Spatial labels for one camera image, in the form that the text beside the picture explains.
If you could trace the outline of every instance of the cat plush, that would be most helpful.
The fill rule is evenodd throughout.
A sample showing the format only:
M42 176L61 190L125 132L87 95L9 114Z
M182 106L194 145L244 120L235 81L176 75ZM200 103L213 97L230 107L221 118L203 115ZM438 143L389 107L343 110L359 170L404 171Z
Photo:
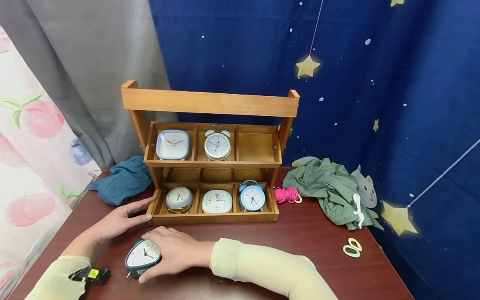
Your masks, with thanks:
M367 175L367 177L364 177L361 173L360 165L358 168L352 172L352 176L355 177L357 180L358 184L358 189L357 192L360 195L360 205L365 207L365 209L368 211L370 216L374 218L374 226L377 227L378 229L383 230L384 227L378 223L378 214L374 212L371 209L367 208L374 208L377 206L377 193L375 192L375 188L373 187L373 180L372 178Z

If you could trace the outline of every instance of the blue curtain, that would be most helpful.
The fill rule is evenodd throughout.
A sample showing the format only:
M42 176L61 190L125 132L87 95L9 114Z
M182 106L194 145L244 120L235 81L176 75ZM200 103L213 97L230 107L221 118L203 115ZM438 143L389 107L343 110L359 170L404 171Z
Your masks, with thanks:
M480 147L466 153L480 138L479 1L150 0L150 7L172 89L275 96L296 89L284 164L317 156L350 171L361 165L384 226L371 231L414 297L480 294ZM309 53L320 66L299 76L296 64Z

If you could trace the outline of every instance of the round alarm clock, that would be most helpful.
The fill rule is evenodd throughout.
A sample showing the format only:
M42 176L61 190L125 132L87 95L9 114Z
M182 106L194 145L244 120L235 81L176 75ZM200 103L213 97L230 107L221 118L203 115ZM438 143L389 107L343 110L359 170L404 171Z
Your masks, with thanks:
M213 130L215 126L223 127L223 130L217 132ZM213 125L205 132L205 154L208 160L226 160L230 154L230 132L223 125Z
M162 130L156 139L156 154L162 160L185 160L190 153L190 137L183 130Z
M160 250L149 240L139 239L128 252L125 258L125 267L128 275L138 279L146 270L162 260Z
M247 182L254 182L253 185L246 184ZM242 185L239 186L240 192L240 205L243 207L243 211L254 212L262 210L265 204L265 192L262 190L262 186L255 180L245 180Z
M193 195L186 187L179 186L168 192L165 201L168 210L174 213L184 213L192 206Z
M202 210L206 214L226 214L232 206L232 195L224 190L208 191L202 199Z

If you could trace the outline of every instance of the floral curtain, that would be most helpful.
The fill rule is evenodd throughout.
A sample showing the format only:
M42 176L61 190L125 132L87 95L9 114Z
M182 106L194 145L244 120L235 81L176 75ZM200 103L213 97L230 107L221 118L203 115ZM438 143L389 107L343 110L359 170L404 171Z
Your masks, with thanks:
M0 26L0 300L98 170Z

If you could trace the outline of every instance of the light green sleeve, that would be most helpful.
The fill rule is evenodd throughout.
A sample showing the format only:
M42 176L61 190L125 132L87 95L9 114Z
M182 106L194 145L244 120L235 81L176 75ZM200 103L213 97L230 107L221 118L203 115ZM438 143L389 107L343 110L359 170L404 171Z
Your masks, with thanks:
M90 266L83 256L60 256L45 271L25 300L78 300L85 293L85 283L68 279L74 272Z
M252 282L290 300L338 300L308 258L269 247L220 239L210 269L216 276Z

